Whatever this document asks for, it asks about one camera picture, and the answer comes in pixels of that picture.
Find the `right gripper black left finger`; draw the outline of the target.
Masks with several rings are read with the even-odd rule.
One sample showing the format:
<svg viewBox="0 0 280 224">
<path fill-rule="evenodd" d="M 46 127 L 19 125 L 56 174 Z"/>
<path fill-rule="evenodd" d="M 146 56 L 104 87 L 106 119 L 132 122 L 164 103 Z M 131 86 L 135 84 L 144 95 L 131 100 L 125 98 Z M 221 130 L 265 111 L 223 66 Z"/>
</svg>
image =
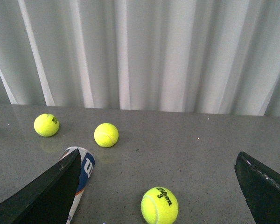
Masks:
<svg viewBox="0 0 280 224">
<path fill-rule="evenodd" d="M 64 224 L 79 184 L 77 150 L 0 203 L 0 224 Z"/>
</svg>

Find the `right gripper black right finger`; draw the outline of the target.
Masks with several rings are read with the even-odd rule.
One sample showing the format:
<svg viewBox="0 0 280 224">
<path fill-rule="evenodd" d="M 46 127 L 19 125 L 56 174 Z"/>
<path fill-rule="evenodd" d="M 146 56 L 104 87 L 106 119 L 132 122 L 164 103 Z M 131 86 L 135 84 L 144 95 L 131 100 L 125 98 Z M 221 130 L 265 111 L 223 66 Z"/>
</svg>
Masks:
<svg viewBox="0 0 280 224">
<path fill-rule="evenodd" d="M 234 169 L 255 223 L 280 224 L 280 174 L 245 152 Z"/>
</svg>

